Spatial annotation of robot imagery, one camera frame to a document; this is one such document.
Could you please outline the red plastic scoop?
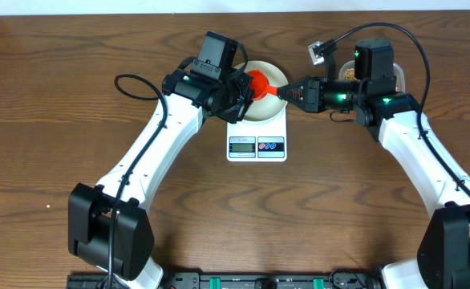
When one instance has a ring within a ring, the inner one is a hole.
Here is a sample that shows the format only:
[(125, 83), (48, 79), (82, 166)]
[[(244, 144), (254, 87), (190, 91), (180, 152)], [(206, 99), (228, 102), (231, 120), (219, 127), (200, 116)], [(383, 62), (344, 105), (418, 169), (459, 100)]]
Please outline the red plastic scoop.
[(248, 74), (253, 78), (250, 88), (253, 89), (253, 101), (264, 99), (268, 94), (272, 96), (278, 95), (278, 88), (269, 83), (268, 78), (260, 70), (251, 70)]

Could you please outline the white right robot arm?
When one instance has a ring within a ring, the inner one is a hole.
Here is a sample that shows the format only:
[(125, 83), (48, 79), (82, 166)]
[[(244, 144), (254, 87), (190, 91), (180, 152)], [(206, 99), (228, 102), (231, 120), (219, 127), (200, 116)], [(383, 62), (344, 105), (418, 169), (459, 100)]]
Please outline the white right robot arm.
[(278, 97), (304, 112), (354, 111), (401, 165), (430, 217), (416, 256), (379, 269), (369, 288), (470, 288), (470, 177), (440, 143), (419, 103), (396, 88), (387, 39), (355, 45), (354, 81), (306, 77)]

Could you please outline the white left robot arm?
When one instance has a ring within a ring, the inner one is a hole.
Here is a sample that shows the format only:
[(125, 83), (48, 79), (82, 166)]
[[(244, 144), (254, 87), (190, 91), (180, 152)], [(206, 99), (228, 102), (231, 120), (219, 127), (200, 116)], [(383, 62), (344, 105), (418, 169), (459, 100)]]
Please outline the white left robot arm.
[(68, 250), (106, 272), (79, 282), (81, 288), (157, 288), (164, 276), (152, 259), (155, 243), (149, 211), (156, 191), (184, 145), (209, 117), (235, 124), (253, 102), (253, 80), (233, 67), (242, 43), (209, 31), (198, 56), (184, 59), (162, 86), (142, 76), (123, 79), (151, 88), (156, 109), (131, 148), (94, 186), (79, 183), (68, 199)]

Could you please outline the cream bowl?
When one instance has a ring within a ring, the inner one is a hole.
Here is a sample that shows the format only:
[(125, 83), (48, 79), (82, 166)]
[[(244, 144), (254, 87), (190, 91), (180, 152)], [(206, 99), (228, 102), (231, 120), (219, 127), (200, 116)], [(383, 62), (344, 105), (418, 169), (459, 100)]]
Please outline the cream bowl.
[[(285, 74), (271, 63), (258, 60), (250, 60), (245, 71), (261, 71), (269, 81), (271, 86), (281, 87), (288, 84)], [(267, 94), (261, 100), (255, 100), (249, 106), (244, 116), (247, 121), (264, 121), (275, 117), (285, 106), (287, 102), (280, 100), (277, 96)]]

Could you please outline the white digital kitchen scale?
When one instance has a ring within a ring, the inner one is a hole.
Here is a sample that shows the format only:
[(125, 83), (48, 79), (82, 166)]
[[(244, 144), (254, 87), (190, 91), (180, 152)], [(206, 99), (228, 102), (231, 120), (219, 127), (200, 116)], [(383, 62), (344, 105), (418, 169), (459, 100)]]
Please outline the white digital kitchen scale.
[(226, 158), (231, 162), (284, 162), (287, 159), (286, 108), (268, 120), (227, 124)]

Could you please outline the clear plastic container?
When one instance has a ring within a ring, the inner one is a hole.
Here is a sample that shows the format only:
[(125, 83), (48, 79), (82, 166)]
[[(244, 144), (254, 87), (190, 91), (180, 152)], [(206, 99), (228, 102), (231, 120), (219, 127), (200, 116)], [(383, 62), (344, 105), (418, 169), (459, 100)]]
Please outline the clear plastic container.
[[(342, 74), (343, 74), (344, 70), (349, 68), (349, 67), (355, 68), (354, 60), (351, 60), (351, 61), (343, 64), (342, 67), (339, 69), (338, 78), (340, 80), (344, 80), (342, 78)], [(404, 73), (403, 73), (403, 69), (397, 63), (393, 63), (393, 73), (394, 73), (394, 76), (396, 77), (395, 90), (397, 92), (404, 92), (406, 90), (406, 80), (405, 80), (405, 76), (404, 76)]]

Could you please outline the soybeans in container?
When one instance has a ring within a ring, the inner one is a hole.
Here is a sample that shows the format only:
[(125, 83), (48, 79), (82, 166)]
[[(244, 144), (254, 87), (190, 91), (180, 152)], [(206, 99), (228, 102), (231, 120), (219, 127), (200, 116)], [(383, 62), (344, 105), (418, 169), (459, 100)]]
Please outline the soybeans in container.
[(359, 81), (359, 79), (355, 77), (355, 69), (353, 67), (345, 69), (342, 78), (348, 81)]

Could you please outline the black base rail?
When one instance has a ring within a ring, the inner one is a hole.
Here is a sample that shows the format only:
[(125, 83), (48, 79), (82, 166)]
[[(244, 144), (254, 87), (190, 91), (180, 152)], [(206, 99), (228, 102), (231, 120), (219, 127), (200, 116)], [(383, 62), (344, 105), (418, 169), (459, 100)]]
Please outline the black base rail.
[(381, 289), (375, 275), (336, 270), (327, 275), (166, 274), (157, 289)]

